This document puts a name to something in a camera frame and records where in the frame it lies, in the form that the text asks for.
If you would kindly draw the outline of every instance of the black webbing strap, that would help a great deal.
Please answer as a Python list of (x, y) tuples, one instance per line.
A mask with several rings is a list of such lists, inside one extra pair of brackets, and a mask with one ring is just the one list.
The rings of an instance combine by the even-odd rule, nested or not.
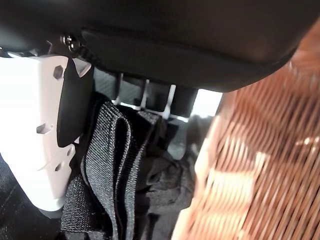
[(63, 231), (133, 239), (139, 163), (157, 120), (146, 112), (119, 110), (109, 101), (101, 106), (81, 163), (82, 174), (67, 190)]

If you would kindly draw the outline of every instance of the woven wicker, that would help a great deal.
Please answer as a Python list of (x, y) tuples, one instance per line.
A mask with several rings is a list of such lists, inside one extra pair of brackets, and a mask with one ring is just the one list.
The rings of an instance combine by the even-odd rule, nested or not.
[(320, 23), (291, 62), (223, 96), (173, 240), (320, 239)]

